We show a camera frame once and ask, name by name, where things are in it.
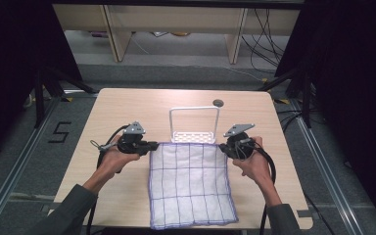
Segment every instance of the wooden table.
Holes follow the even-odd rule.
[[[297,211],[308,211],[306,200],[271,97],[265,92],[103,89],[77,143],[55,203],[60,203],[74,184],[84,183],[95,170],[98,150],[90,144],[90,140],[104,144],[119,127],[138,120],[146,130],[144,140],[170,142],[171,108],[211,106],[215,99],[224,102],[219,115],[216,143],[226,142],[222,135],[234,123],[254,123],[256,127],[247,133],[263,138],[264,149],[276,164],[276,187],[280,197],[284,203],[292,206],[301,229],[310,229],[311,217],[298,217]],[[205,126],[195,117],[187,115],[176,118],[192,131],[208,127],[213,129],[213,126]],[[259,188],[253,180],[242,177],[240,168],[234,166],[230,159],[228,174],[239,222],[206,228],[259,228],[264,206]],[[99,194],[93,224],[149,227],[148,175],[149,156],[144,156],[138,162],[128,164],[121,174],[110,180]]]

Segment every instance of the handheld controller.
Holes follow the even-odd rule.
[[[116,143],[112,143],[113,138],[121,130],[123,130],[123,134],[120,136],[119,140]],[[139,156],[144,156],[149,151],[156,151],[159,146],[158,142],[142,140],[142,134],[145,133],[146,131],[143,129],[142,125],[140,125],[138,121],[135,121],[132,124],[124,125],[115,131],[106,145],[98,145],[94,140],[91,140],[90,143],[100,151],[97,167],[102,163],[103,157],[112,146],[117,146],[118,150],[122,153],[138,154]]]
[[[246,130],[255,127],[254,124],[235,124],[226,133],[226,144],[220,144],[219,149],[231,159],[245,160],[255,148],[255,140],[249,138]]]
[[[125,154],[138,154],[139,156],[146,155],[149,151],[158,149],[159,144],[154,141],[142,140],[146,131],[138,121],[130,124],[117,141],[118,149]]]

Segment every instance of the metal bracket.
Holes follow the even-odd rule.
[[[142,125],[140,125],[139,121],[134,121],[123,131],[123,134],[145,134],[145,133],[146,131],[142,127]]]
[[[244,131],[255,127],[253,123],[251,124],[234,124],[227,132],[224,133],[224,137],[230,137],[243,133]]]

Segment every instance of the printed number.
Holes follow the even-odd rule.
[[[50,140],[50,141],[48,141],[48,143],[51,143],[51,144],[54,144],[54,143],[64,143],[66,141],[67,136],[69,135],[69,133],[65,132],[65,131],[58,131],[58,128],[62,124],[71,124],[71,121],[59,121],[58,124],[57,124],[56,129],[53,131],[53,134],[64,135],[63,140]]]

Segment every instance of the metal frame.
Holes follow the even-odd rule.
[[[213,132],[178,132],[173,130],[172,113],[182,110],[216,110],[215,126]],[[177,107],[169,110],[170,140],[173,143],[215,143],[216,127],[218,125],[219,107]]]
[[[38,144],[38,141],[48,123],[48,120],[51,114],[54,112],[57,105],[60,103],[60,100],[60,98],[53,97],[53,99],[50,101],[50,104],[48,105],[45,112],[45,118],[41,121],[41,124],[38,127],[33,129],[31,136],[29,137],[28,141],[23,147],[23,151],[21,152],[20,156],[18,157],[17,161],[12,167],[10,173],[5,179],[5,182],[0,188],[0,214],[2,210],[5,208],[12,191],[14,190],[18,181],[20,180],[24,172],[24,169],[32,155],[32,152],[35,150],[36,145]]]
[[[299,104],[296,100],[291,100],[291,104],[295,111],[299,109]],[[328,187],[331,197],[334,200],[335,205],[337,206],[338,212],[340,213],[349,234],[364,234],[348,199],[344,195],[344,192],[342,191],[337,179],[335,178],[334,172],[329,166],[328,161],[326,160],[325,156],[322,153],[322,150],[318,145],[312,130],[306,127],[303,118],[298,117],[297,120],[299,127],[301,128],[301,131],[305,137],[307,145],[309,146],[310,151],[313,154],[313,158],[315,159],[316,164],[319,168],[320,174],[322,175],[325,184]]]

